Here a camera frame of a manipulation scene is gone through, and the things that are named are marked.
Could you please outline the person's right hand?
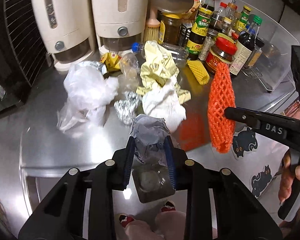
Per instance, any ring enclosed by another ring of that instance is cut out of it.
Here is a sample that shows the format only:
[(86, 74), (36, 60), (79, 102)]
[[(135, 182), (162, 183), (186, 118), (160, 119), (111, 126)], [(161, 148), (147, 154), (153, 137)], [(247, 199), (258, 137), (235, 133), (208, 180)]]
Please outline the person's right hand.
[(284, 202), (290, 197), (292, 192), (293, 180), (296, 178), (300, 181), (300, 165), (295, 168), (294, 172), (292, 172), (290, 170), (290, 163), (290, 150), (288, 150), (283, 158), (283, 171), (278, 194), (280, 203)]

